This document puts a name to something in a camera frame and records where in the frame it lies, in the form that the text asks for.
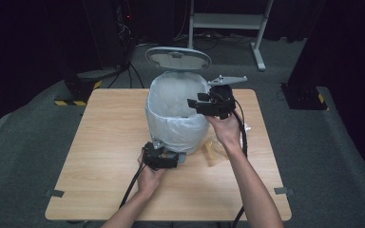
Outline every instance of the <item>plastic liner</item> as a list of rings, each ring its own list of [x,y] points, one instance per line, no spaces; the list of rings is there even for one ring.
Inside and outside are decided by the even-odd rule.
[[[187,99],[197,100],[197,94],[207,93],[209,85],[199,74],[165,72],[151,84],[145,112],[152,138],[164,143],[164,148],[190,154],[206,135],[209,122],[190,108]]]

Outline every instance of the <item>table top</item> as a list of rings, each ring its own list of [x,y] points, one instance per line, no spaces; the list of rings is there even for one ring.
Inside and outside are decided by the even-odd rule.
[[[96,89],[88,101],[55,190],[47,219],[106,220],[119,208],[138,169],[137,158],[150,142],[144,114],[147,89]],[[282,220],[292,216],[286,196],[275,194],[282,182],[259,109],[256,93],[234,89],[247,133],[248,160],[276,203]],[[225,155],[209,153],[207,136],[184,163],[168,170],[161,186],[137,220],[234,220],[242,207],[240,191]],[[137,190],[135,184],[129,196]]]

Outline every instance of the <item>black cable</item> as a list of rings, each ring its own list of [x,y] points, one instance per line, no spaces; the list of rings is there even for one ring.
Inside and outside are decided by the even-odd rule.
[[[231,226],[231,228],[236,228],[237,224],[239,223],[239,220],[242,216],[242,213],[244,213],[244,207],[242,206],[240,211],[237,213],[236,218],[233,221],[233,225]]]
[[[223,41],[223,39],[231,39],[231,38],[238,38],[237,41]],[[219,42],[221,44],[226,44],[226,45],[240,45],[240,44],[245,44],[245,43],[251,43],[254,40],[254,37],[247,37],[247,36],[241,36],[241,37],[232,37],[232,36],[223,36],[223,37],[219,37]]]
[[[117,74],[117,76],[114,78],[114,80],[112,80],[111,84],[107,88],[111,88],[111,86],[115,83],[119,76],[120,74]]]
[[[213,94],[218,96],[224,103],[226,102],[225,99],[219,93],[215,92]],[[230,109],[231,113],[233,113],[233,115],[237,119],[237,122],[239,123],[239,129],[240,129],[241,138],[242,138],[242,152],[244,153],[245,158],[247,158],[247,156],[248,156],[247,155],[247,133],[245,132],[244,113],[242,111],[242,108],[241,108],[241,105],[239,104],[239,102],[237,100],[235,100],[235,103],[237,103],[239,105],[242,119],[240,118],[239,114],[237,114],[236,110],[232,110],[228,105],[226,105],[226,107]],[[244,207],[242,206],[233,222],[232,228],[236,228],[243,213],[244,213]]]
[[[141,76],[139,75],[138,71],[136,70],[136,68],[132,65],[132,63],[130,63],[130,65],[132,66],[133,70],[135,71],[136,75],[138,76],[139,82],[141,83],[142,88],[144,88],[144,84],[142,83],[142,79]]]
[[[144,162],[141,161],[141,163],[139,164],[138,171],[136,171],[131,183],[129,184],[128,189],[125,192],[124,198],[121,201],[119,208],[124,206],[124,204],[126,203],[126,200],[128,199],[129,193],[131,192],[133,185],[135,184],[136,180],[138,179],[139,175],[141,174],[141,172],[144,170],[145,167],[146,167],[146,165],[144,166]]]
[[[221,228],[221,222],[217,221],[217,222],[216,222],[216,227],[217,227],[217,228]]]
[[[82,227],[82,228],[87,228],[87,226],[88,226],[90,223],[91,223],[91,221],[87,221],[87,222],[85,222],[85,224],[83,225],[83,227]]]
[[[131,70],[128,69],[128,75],[129,75],[129,87],[132,88],[132,76],[131,76]]]
[[[205,37],[206,39],[203,39],[203,40],[205,40],[205,41],[212,41],[212,40],[216,40],[215,44],[214,44],[212,47],[208,47],[208,48],[202,48],[202,47],[198,47],[198,46],[194,45],[194,47],[195,47],[196,49],[199,49],[199,50],[210,50],[210,49],[215,48],[215,47],[219,44],[219,39],[218,39],[218,37],[216,37],[215,35],[212,35],[212,34],[207,34],[207,35],[210,35],[210,37],[206,37],[206,34],[205,34],[205,35],[201,35],[201,36],[199,36],[199,37],[200,37],[200,38]]]

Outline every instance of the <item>hand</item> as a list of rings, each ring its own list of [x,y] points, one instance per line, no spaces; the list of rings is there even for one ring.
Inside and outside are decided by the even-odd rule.
[[[213,116],[205,116],[205,118],[213,125],[216,136],[224,147],[236,145],[236,143],[240,145],[239,123],[232,113],[224,120]]]
[[[142,162],[143,153],[138,158],[138,163]],[[159,169],[154,171],[149,166],[144,167],[138,178],[137,194],[144,194],[148,198],[152,196],[154,191],[159,187],[163,175],[167,169]]]

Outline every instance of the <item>trash can lid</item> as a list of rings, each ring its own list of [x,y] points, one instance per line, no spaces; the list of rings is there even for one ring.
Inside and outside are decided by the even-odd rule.
[[[182,47],[154,47],[147,50],[145,56],[154,67],[168,71],[199,71],[212,64],[205,53]]]

